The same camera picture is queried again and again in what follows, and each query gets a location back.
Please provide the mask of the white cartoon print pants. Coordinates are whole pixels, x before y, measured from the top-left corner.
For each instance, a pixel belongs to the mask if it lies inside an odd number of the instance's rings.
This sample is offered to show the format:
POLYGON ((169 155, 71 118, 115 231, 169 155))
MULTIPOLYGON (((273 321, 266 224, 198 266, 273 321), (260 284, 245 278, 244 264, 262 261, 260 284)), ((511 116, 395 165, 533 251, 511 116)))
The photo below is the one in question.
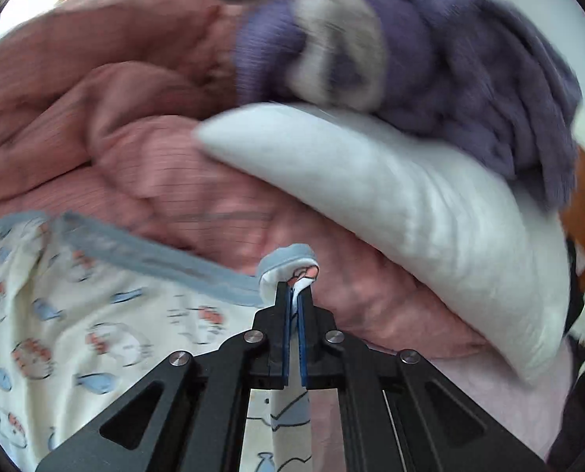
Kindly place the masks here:
POLYGON ((304 244, 245 275, 76 213, 1 218, 0 446, 35 470, 169 355, 218 350, 318 273, 304 244))

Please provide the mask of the white pillow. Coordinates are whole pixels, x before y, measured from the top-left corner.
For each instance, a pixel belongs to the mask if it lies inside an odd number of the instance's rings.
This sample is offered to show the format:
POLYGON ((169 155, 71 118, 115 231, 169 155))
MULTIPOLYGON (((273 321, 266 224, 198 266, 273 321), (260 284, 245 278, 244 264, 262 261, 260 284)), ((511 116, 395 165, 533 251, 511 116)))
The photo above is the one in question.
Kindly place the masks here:
POLYGON ((570 271, 559 216, 448 144, 375 117, 259 103, 197 130, 213 158, 376 247, 478 330, 525 382, 554 361, 570 271))

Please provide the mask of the pink checked quilt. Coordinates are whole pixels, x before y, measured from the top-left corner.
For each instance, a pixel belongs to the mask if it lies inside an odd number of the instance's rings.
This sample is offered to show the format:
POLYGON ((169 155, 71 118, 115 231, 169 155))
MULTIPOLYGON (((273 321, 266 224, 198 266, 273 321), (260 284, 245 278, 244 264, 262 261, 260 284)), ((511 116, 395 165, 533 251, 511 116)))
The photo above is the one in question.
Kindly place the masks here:
POLYGON ((0 39, 0 218, 70 210, 243 273, 304 243, 343 330, 428 358, 485 350, 376 248, 204 155, 195 127, 236 102, 238 17, 217 0, 69 0, 0 39))

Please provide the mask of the purple fleece garment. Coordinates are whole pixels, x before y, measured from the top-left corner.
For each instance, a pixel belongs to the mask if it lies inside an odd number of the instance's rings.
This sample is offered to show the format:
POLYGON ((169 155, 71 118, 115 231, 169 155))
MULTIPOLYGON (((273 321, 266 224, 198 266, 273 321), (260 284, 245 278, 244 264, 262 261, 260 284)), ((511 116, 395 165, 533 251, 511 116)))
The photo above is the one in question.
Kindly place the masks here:
POLYGON ((500 0, 223 0, 244 105, 301 101, 447 142, 560 210, 575 188, 576 75, 500 0))

